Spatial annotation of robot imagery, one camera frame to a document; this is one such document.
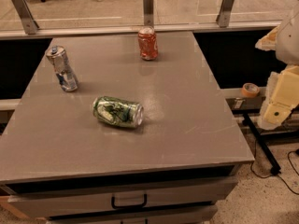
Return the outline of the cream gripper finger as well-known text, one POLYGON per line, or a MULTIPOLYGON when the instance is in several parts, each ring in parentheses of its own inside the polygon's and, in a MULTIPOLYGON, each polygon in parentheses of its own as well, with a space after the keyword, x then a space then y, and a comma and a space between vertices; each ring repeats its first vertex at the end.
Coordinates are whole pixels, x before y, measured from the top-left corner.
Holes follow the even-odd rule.
POLYGON ((274 130, 297 106, 299 106, 299 67, 288 65, 280 73, 270 74, 257 123, 264 130, 274 130))

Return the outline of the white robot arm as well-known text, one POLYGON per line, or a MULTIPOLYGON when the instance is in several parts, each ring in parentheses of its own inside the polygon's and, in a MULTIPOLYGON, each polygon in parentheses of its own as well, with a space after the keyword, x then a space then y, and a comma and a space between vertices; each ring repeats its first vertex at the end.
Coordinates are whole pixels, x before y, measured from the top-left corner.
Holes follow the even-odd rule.
POLYGON ((273 50, 286 67, 271 72, 258 117, 264 130, 280 126, 299 105, 299 6, 296 5, 282 23, 255 44, 256 49, 273 50))

